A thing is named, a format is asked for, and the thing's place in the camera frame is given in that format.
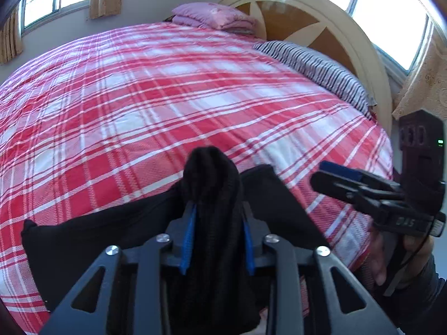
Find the dark right sleeve forearm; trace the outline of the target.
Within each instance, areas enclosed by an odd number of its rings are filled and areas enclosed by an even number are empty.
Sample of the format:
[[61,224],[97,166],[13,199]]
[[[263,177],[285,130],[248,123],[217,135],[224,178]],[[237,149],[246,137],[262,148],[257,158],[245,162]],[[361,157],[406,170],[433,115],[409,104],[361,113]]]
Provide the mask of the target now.
[[408,285],[377,302],[404,334],[446,333],[446,280],[436,272],[433,257]]

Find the person's right hand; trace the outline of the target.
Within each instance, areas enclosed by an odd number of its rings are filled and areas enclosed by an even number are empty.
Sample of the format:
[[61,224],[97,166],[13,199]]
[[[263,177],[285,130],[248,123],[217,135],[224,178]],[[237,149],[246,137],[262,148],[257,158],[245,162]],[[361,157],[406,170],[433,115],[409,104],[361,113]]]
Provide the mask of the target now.
[[[416,278],[424,269],[432,256],[434,238],[428,239],[405,236],[403,239],[405,250],[415,256],[409,262],[400,284],[407,284]],[[375,228],[370,229],[370,269],[377,285],[383,285],[386,280],[385,244],[383,233]]]

